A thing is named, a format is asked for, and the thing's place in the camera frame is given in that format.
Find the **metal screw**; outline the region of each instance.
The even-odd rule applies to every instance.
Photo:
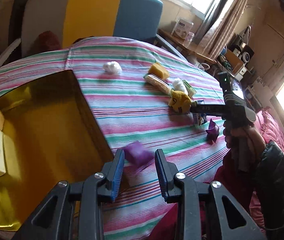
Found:
[[[177,174],[175,174],[175,177],[177,177],[178,179],[184,179],[185,174],[183,172],[178,172]]]
[[[66,187],[68,185],[68,182],[66,180],[61,180],[58,182],[59,187]]]
[[[95,177],[96,179],[101,179],[101,178],[104,177],[104,174],[103,174],[102,172],[97,172],[97,173],[94,175],[94,177]]]
[[[221,187],[221,185],[222,185],[221,182],[219,182],[217,180],[212,182],[212,186],[215,187],[215,188],[219,188],[219,187]]]

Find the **bed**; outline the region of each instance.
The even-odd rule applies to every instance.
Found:
[[[106,73],[102,66],[117,61],[119,76]],[[227,153],[223,121],[216,143],[207,141],[208,123],[194,126],[190,114],[176,114],[168,107],[169,97],[143,76],[150,65],[160,62],[174,78],[186,79],[196,90],[194,99],[207,104],[223,104],[219,83],[206,72],[148,43],[126,38],[87,38],[69,49],[30,56],[0,68],[0,96],[36,78],[72,69],[107,142],[115,153],[139,140],[152,151],[162,148],[168,161],[198,181],[210,182]],[[130,188],[104,209],[105,239],[145,238],[171,208],[161,196],[154,162],[138,172],[125,164]],[[0,232],[6,239],[11,232]]]
[[[266,143],[269,143],[271,140],[276,142],[284,153],[284,132],[281,130],[276,119],[273,118],[271,113],[272,109],[270,107],[266,107],[260,110],[256,114],[256,122],[254,123],[254,125],[259,130]],[[261,204],[258,200],[256,192],[253,192],[252,195],[250,213],[252,218],[258,225],[264,226]]]

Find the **black jacket sleeve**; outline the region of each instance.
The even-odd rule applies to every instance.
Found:
[[[268,239],[284,239],[284,154],[271,141],[261,155],[253,180],[261,202]]]

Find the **small green box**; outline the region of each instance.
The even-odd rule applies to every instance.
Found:
[[[183,79],[182,82],[186,87],[187,95],[192,98],[196,94],[195,89],[186,80]]]

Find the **white cotton ball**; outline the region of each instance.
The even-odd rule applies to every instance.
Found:
[[[176,78],[175,80],[173,80],[172,85],[175,91],[182,91],[185,94],[188,94],[186,87],[180,78]]]
[[[107,62],[103,65],[103,69],[111,74],[119,74],[122,72],[122,68],[116,61]]]

